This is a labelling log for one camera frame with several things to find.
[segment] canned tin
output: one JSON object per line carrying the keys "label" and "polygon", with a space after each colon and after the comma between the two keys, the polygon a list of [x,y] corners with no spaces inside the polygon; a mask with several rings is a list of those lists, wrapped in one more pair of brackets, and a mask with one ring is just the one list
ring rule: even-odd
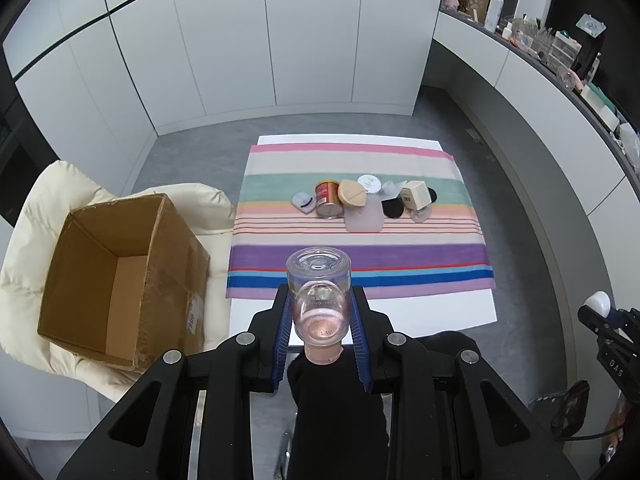
{"label": "canned tin", "polygon": [[342,203],[338,198],[338,182],[321,180],[316,184],[316,212],[322,218],[338,218],[342,214]]}

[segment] metal screw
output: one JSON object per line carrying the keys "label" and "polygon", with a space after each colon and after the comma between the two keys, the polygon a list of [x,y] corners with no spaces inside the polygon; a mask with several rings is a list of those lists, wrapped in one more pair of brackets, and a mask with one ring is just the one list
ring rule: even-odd
{"label": "metal screw", "polygon": [[406,343],[406,336],[399,332],[393,332],[386,337],[386,340],[394,346],[402,346]]}
{"label": "metal screw", "polygon": [[179,350],[168,350],[162,356],[162,361],[167,363],[168,365],[173,365],[177,363],[180,359],[182,359],[182,354]]}
{"label": "metal screw", "polygon": [[474,365],[480,360],[480,356],[473,350],[463,350],[460,358],[470,365]]}
{"label": "metal screw", "polygon": [[236,342],[239,345],[250,345],[255,341],[255,335],[251,332],[242,332],[236,336]]}

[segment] cream puffy chair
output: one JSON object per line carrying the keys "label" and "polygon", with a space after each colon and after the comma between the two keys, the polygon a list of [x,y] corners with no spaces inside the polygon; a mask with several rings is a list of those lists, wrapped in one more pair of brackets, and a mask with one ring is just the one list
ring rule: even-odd
{"label": "cream puffy chair", "polygon": [[[204,307],[205,350],[226,339],[230,301],[226,272],[235,211],[225,194],[204,184],[153,187],[130,196],[166,193],[210,254]],[[17,361],[86,383],[118,402],[138,377],[75,355],[37,333],[40,301],[67,213],[116,200],[75,166],[58,161],[38,177],[20,212],[0,270],[0,346]]]}

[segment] white plastic bag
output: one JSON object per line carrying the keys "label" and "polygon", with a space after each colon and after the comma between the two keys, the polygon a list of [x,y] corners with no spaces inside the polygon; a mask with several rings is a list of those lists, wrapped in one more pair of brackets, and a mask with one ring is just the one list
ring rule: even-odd
{"label": "white plastic bag", "polygon": [[631,124],[620,124],[620,140],[625,147],[626,156],[636,170],[640,171],[640,138],[631,127]]}

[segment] white table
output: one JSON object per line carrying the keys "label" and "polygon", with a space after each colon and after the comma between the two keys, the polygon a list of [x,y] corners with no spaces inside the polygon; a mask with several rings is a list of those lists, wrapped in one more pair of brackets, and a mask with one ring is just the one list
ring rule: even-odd
{"label": "white table", "polygon": [[[412,148],[430,148],[442,150],[435,140],[409,139],[406,137],[383,137],[351,134],[297,134],[280,136],[261,136],[258,144],[287,144],[300,142],[343,142],[350,144],[382,144],[385,146],[411,146]],[[231,300],[229,335],[244,332],[249,327],[256,312],[267,310],[273,302],[270,300]],[[489,288],[452,292],[436,296],[416,298],[392,298],[387,300],[369,300],[372,310],[384,312],[398,332],[411,337],[431,335],[443,330],[462,330],[484,325],[497,320],[495,316],[494,296]],[[345,339],[351,343],[351,332]],[[289,345],[301,346],[302,340],[295,330],[291,330]]]}

